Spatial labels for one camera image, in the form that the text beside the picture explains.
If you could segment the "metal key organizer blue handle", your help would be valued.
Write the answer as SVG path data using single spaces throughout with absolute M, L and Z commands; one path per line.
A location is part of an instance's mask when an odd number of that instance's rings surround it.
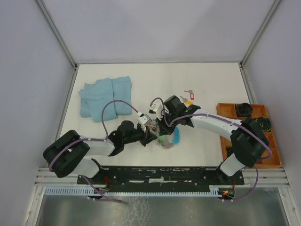
M 177 145 L 180 141 L 180 132 L 177 127 L 175 127 L 174 132 L 172 134 L 160 134 L 159 133 L 159 126 L 158 126 L 159 120 L 152 121 L 148 126 L 152 130 L 154 134 L 157 135 L 157 141 L 156 144 L 161 146 L 163 149 L 169 149 L 173 146 Z M 165 139 L 159 138 L 159 136 L 166 135 Z

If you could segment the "key yellow tag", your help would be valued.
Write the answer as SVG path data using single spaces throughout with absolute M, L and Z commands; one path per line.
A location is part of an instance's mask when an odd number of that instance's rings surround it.
M 185 104 L 187 104 L 187 105 L 192 105 L 192 104 L 193 104 L 193 102 L 192 102 L 192 101 L 189 101 L 187 98 L 184 98 L 184 97 L 182 97 L 182 96 L 180 96 L 180 98 L 181 98 L 182 101 L 183 101 Z

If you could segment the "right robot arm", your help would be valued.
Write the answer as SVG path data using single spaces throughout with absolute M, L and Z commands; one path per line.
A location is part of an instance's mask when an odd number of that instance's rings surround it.
M 157 116 L 161 135 L 172 134 L 181 124 L 208 130 L 231 142 L 230 155 L 216 172 L 216 180 L 221 184 L 231 181 L 237 171 L 253 167 L 257 161 L 272 156 L 269 141 L 251 118 L 241 121 L 211 114 L 197 105 L 186 106 L 177 96 L 171 96 L 160 104 L 152 101 L 149 110 Z

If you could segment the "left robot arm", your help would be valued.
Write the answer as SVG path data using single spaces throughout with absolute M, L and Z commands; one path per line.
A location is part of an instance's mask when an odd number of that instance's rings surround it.
M 87 156 L 116 156 L 124 150 L 125 145 L 140 142 L 142 146 L 157 139 L 153 130 L 143 128 L 141 124 L 123 121 L 107 139 L 81 137 L 75 130 L 70 130 L 50 145 L 43 158 L 49 164 L 49 171 L 63 178 L 69 174 L 87 176 L 93 183 L 103 181 L 104 172 L 97 163 Z

